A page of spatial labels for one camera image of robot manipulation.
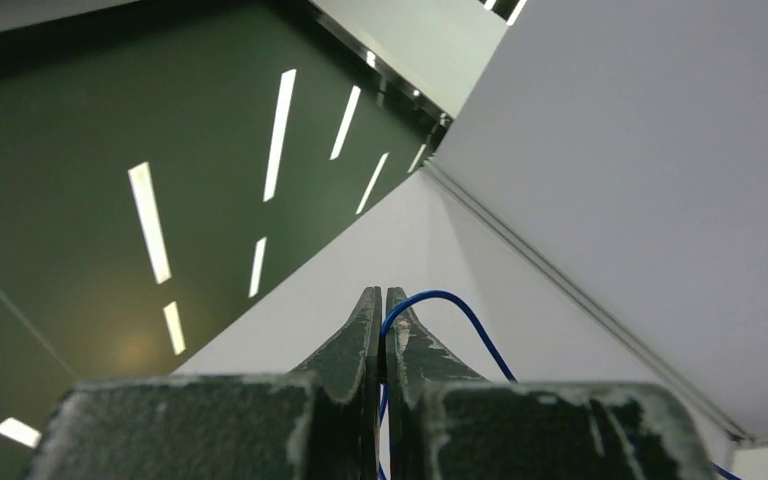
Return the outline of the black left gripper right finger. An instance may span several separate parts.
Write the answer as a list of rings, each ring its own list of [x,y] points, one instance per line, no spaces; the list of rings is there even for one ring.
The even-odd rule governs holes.
[[[459,359],[414,312],[385,300],[394,479],[712,479],[692,418],[639,382],[500,382]]]

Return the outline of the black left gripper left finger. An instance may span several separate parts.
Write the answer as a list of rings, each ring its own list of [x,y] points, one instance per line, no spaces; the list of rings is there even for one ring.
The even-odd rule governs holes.
[[[26,479],[374,479],[379,287],[281,374],[113,378],[74,385]]]

